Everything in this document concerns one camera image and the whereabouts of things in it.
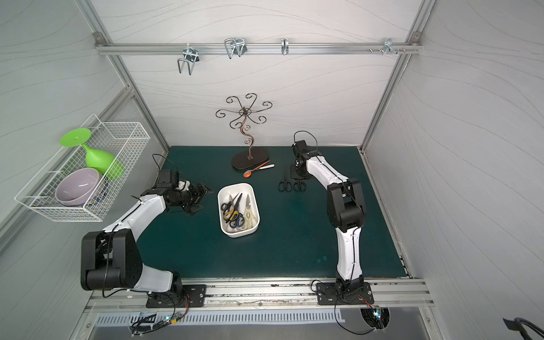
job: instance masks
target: dark green mat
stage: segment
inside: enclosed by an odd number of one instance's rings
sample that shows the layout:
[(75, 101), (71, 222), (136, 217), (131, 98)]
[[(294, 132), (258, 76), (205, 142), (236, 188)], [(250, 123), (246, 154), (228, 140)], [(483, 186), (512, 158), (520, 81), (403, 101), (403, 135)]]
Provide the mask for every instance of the dark green mat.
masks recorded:
[[(294, 162), (290, 147), (267, 147), (272, 169), (244, 178), (231, 158), (246, 147), (173, 146), (168, 159), (180, 178), (203, 182), (215, 193), (204, 197), (194, 216), (179, 212), (159, 215), (138, 239), (145, 264), (177, 271), (181, 277), (335, 277), (336, 233), (326, 214), (326, 190), (315, 179), (304, 193), (279, 192), (285, 168)], [(320, 147), (340, 173), (358, 178), (368, 217), (361, 232), (361, 267), (365, 277), (405, 276), (380, 207), (355, 147)], [(173, 165), (165, 162), (164, 168)], [(255, 233), (240, 238), (223, 234), (217, 193), (246, 182), (253, 186), (261, 222)]]

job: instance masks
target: ventilation grille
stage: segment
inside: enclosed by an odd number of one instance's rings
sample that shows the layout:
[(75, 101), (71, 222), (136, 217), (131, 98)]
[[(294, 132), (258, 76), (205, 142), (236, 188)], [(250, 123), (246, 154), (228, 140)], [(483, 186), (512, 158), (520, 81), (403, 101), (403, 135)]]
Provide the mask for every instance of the ventilation grille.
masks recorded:
[[(96, 327), (126, 326), (155, 312), (100, 313)], [(171, 316), (169, 312), (158, 312), (150, 318), (155, 323)], [(338, 322), (343, 323), (340, 310), (336, 309)], [(265, 324), (323, 324), (335, 323), (333, 308), (305, 310), (264, 310), (264, 311), (194, 311), (174, 324), (176, 325), (265, 325)]]

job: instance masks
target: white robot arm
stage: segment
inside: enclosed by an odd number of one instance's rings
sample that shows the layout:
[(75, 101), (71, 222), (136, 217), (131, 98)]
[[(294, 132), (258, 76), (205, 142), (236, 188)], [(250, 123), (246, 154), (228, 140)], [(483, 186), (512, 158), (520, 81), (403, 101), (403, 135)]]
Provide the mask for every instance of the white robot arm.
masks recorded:
[(327, 215), (335, 227), (338, 240), (338, 265), (336, 266), (342, 289), (362, 286), (359, 264), (359, 236), (366, 217), (361, 184), (347, 178), (333, 168), (317, 150), (309, 150), (306, 142), (293, 144), (296, 164), (292, 177), (315, 177), (327, 189)]
[(83, 237), (83, 289), (127, 288), (153, 293), (155, 298), (158, 293), (168, 295), (172, 301), (180, 301), (184, 295), (179, 274), (146, 266), (136, 241), (168, 207), (181, 206), (193, 215), (202, 208), (199, 204), (202, 197), (211, 192), (202, 183), (194, 186), (180, 182), (177, 171), (161, 170), (155, 186), (144, 192), (123, 216), (102, 231), (90, 232)]

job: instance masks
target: decorative metal tree stand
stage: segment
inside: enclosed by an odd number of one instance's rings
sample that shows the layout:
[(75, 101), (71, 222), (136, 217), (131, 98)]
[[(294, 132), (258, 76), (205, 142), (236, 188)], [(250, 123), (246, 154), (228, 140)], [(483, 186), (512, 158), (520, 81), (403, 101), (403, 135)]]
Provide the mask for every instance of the decorative metal tree stand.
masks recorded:
[(235, 119), (231, 120), (231, 122), (228, 125), (233, 129), (239, 129), (240, 132), (242, 133), (242, 135), (247, 137), (244, 143), (246, 143), (246, 144), (251, 143), (251, 145), (249, 146), (249, 149), (247, 151), (239, 153), (239, 154), (235, 155), (232, 158), (232, 166), (235, 169), (238, 169), (238, 170), (253, 169), (256, 166), (266, 162), (269, 159), (268, 151), (265, 148), (259, 147), (259, 146), (253, 147), (253, 144), (255, 143), (255, 139), (253, 138), (252, 135), (246, 133), (251, 128), (251, 126), (247, 125), (246, 122), (249, 119), (255, 124), (264, 124), (264, 123), (266, 123), (267, 118), (265, 116), (259, 116), (258, 119), (257, 119), (258, 121), (254, 121), (250, 117), (250, 115), (252, 113), (257, 113), (257, 112), (268, 110), (269, 108), (272, 107), (272, 103), (271, 102), (263, 102), (263, 106), (265, 106), (264, 109), (261, 109), (261, 110), (258, 110), (258, 111), (252, 111), (251, 107), (253, 107), (253, 104), (255, 104), (255, 101), (257, 100), (257, 95), (254, 94), (254, 93), (248, 93), (248, 94), (245, 95), (245, 97), (247, 99), (254, 98), (253, 102), (251, 103), (251, 105), (248, 108), (242, 105), (242, 103), (240, 102), (240, 99), (237, 96), (230, 96), (226, 100), (227, 103), (229, 103), (229, 104), (233, 103), (234, 98), (236, 98), (236, 100), (238, 101), (238, 104), (240, 104), (240, 107), (241, 107), (240, 110), (239, 111), (232, 111), (232, 110), (227, 110), (227, 109), (220, 109), (220, 110), (217, 110), (217, 112), (215, 113), (215, 116), (217, 118), (223, 118), (223, 117), (226, 116), (226, 114), (221, 112), (221, 111), (228, 111), (228, 112), (233, 112), (233, 113), (239, 114), (239, 116), (236, 117)]

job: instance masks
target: purple bowl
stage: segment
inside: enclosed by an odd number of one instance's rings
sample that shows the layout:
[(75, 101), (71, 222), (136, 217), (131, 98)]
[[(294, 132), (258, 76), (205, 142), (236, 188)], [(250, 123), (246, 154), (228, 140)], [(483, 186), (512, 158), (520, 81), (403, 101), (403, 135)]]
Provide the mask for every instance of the purple bowl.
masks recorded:
[(97, 187), (102, 175), (93, 168), (76, 170), (63, 179), (55, 190), (55, 198), (64, 206), (84, 204)]

